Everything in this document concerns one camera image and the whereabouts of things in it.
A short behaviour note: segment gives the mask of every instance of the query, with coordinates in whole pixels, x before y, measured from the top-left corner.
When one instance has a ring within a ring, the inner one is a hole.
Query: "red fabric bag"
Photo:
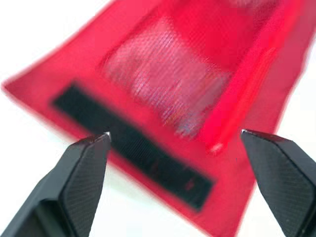
[[[314,9],[118,0],[4,89],[73,137],[110,130],[109,162],[198,228],[232,237],[255,181],[240,130],[275,131]]]

